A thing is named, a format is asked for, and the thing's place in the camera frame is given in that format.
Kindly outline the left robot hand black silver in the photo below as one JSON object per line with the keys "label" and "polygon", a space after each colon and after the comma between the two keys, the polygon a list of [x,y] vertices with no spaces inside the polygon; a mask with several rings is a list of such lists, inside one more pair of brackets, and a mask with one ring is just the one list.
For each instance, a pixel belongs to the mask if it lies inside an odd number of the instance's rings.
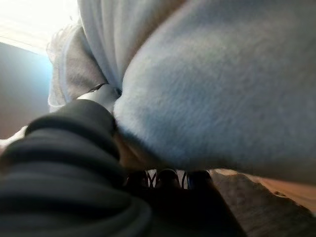
{"label": "left robot hand black silver", "polygon": [[208,171],[125,174],[100,84],[29,124],[0,157],[3,237],[243,237]]}

